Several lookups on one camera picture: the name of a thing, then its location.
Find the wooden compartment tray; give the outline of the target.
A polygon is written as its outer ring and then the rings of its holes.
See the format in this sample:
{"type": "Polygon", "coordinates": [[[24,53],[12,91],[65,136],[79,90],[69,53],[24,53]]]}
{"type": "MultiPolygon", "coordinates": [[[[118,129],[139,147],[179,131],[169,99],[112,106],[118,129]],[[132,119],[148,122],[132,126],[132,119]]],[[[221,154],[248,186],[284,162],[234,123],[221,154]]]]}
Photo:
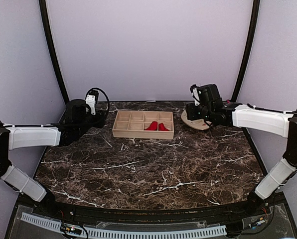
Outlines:
{"type": "Polygon", "coordinates": [[[174,121],[172,112],[118,111],[112,128],[113,137],[139,139],[173,139],[174,121]],[[153,121],[164,123],[169,131],[146,131],[153,121]]]}

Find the plain red sock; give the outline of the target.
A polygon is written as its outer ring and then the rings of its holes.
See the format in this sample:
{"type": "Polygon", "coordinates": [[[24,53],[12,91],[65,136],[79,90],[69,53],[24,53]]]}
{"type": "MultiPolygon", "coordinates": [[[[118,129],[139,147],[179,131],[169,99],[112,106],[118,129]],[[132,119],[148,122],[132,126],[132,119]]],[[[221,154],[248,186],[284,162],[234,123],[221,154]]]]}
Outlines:
{"type": "Polygon", "coordinates": [[[169,131],[169,129],[165,127],[164,123],[160,123],[158,125],[158,130],[159,131],[169,131]]]}

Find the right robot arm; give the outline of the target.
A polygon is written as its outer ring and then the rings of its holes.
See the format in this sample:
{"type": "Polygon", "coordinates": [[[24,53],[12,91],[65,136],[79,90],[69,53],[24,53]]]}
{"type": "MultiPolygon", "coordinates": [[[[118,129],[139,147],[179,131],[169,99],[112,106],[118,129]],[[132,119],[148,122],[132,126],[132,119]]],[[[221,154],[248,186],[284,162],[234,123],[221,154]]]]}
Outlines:
{"type": "Polygon", "coordinates": [[[268,198],[297,172],[297,110],[292,112],[267,110],[250,104],[222,101],[189,103],[185,107],[188,120],[203,119],[209,126],[234,126],[273,133],[287,139],[282,158],[256,186],[255,197],[244,204],[243,211],[254,216],[268,198]]]}

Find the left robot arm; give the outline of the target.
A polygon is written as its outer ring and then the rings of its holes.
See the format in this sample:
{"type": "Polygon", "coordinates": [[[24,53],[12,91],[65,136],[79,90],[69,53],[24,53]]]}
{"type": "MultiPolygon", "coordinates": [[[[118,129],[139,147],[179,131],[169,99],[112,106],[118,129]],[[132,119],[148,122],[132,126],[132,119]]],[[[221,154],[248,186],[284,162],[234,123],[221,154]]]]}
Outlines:
{"type": "Polygon", "coordinates": [[[102,128],[109,110],[97,110],[94,100],[72,100],[59,123],[45,125],[12,125],[0,121],[0,180],[32,200],[49,217],[59,213],[55,196],[9,160],[9,152],[37,146],[68,146],[79,140],[90,128],[102,128]]]}

